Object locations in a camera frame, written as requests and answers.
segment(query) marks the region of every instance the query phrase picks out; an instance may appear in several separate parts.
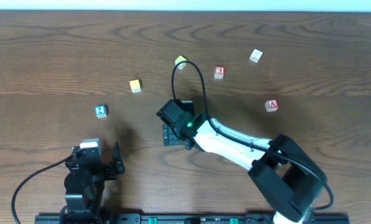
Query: wood grain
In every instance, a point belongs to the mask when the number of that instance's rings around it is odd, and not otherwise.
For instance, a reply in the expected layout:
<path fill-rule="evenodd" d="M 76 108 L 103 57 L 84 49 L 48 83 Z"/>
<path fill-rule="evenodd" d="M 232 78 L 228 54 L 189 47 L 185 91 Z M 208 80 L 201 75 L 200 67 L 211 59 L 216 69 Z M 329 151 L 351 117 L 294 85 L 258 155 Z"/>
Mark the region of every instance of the wood grain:
<path fill-rule="evenodd" d="M 258 64 L 253 49 L 263 52 Z M 24 178 L 86 138 L 103 141 L 104 160 L 120 142 L 126 173 L 104 193 L 115 212 L 271 210 L 241 167 L 162 146 L 155 113 L 172 97 L 178 55 L 204 74 L 212 116 L 254 136 L 294 138 L 329 178 L 328 212 L 371 223 L 371 14 L 121 11 L 0 11 L 0 223 L 13 222 Z M 216 65 L 226 67 L 223 80 L 213 78 Z M 137 78 L 143 91 L 132 94 Z M 190 65 L 175 86 L 201 109 Z M 264 108 L 271 98 L 275 113 Z M 93 114 L 100 104 L 108 119 Z M 67 174 L 59 166 L 21 190 L 23 223 L 59 212 Z"/>

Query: white wall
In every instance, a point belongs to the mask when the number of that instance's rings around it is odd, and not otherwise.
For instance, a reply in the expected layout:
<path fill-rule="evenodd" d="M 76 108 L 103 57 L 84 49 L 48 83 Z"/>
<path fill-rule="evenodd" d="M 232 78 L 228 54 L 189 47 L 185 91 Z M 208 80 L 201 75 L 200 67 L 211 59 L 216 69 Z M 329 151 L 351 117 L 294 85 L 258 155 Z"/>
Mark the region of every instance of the white wall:
<path fill-rule="evenodd" d="M 371 12 L 371 0 L 0 0 L 0 9 Z"/>

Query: green connector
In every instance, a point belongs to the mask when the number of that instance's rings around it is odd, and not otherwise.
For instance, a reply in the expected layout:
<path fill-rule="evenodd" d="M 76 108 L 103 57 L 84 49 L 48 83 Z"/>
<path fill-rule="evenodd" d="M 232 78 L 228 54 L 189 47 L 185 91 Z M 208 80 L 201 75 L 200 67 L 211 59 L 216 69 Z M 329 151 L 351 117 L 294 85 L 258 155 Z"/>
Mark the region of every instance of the green connector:
<path fill-rule="evenodd" d="M 156 224 L 158 221 L 157 218 L 148 218 L 148 224 Z"/>
<path fill-rule="evenodd" d="M 230 224 L 238 224 L 238 219 L 237 218 L 231 218 L 230 219 Z"/>

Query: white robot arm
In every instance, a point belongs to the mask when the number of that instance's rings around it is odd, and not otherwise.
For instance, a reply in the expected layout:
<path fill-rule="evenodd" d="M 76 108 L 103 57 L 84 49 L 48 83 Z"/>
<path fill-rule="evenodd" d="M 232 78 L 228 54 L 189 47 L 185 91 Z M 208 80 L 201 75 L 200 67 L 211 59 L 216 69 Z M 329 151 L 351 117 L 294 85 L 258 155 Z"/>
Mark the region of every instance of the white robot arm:
<path fill-rule="evenodd" d="M 169 100 L 157 115 L 186 149 L 195 146 L 245 168 L 277 211 L 275 224 L 303 222 L 327 177 L 292 139 L 283 135 L 274 140 L 249 136 L 222 125 L 215 118 L 206 118 L 204 114 L 194 116 L 185 108 L 180 100 Z M 278 176 L 276 169 L 288 160 L 294 162 L 283 177 Z"/>

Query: number block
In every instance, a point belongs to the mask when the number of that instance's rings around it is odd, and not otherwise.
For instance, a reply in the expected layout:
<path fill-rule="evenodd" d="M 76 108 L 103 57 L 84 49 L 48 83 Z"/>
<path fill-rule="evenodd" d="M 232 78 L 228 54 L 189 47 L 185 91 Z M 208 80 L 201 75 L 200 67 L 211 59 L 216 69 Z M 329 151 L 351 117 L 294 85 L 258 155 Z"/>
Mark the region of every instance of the number block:
<path fill-rule="evenodd" d="M 225 67 L 216 66 L 215 68 L 215 78 L 223 78 L 225 74 Z"/>
<path fill-rule="evenodd" d="M 106 108 L 104 105 L 94 107 L 94 112 L 97 118 L 105 118 L 106 117 Z"/>
<path fill-rule="evenodd" d="M 174 65 L 177 65 L 179 62 L 182 62 L 184 60 L 187 60 L 185 57 L 183 56 L 179 56 L 175 61 L 174 61 Z M 177 68 L 179 68 L 180 70 L 182 70 L 185 66 L 187 65 L 187 63 L 182 63 L 180 64 Z"/>
<path fill-rule="evenodd" d="M 139 80 L 130 81 L 130 88 L 133 93 L 137 93 L 138 91 L 141 91 Z"/>
<path fill-rule="evenodd" d="M 250 58 L 249 60 L 251 60 L 252 62 L 256 62 L 258 63 L 261 55 L 263 54 L 263 52 L 261 52 L 260 50 L 258 49 L 255 49 L 252 54 L 250 55 Z"/>
<path fill-rule="evenodd" d="M 266 102 L 266 110 L 267 112 L 276 111 L 279 108 L 277 100 L 268 100 Z"/>

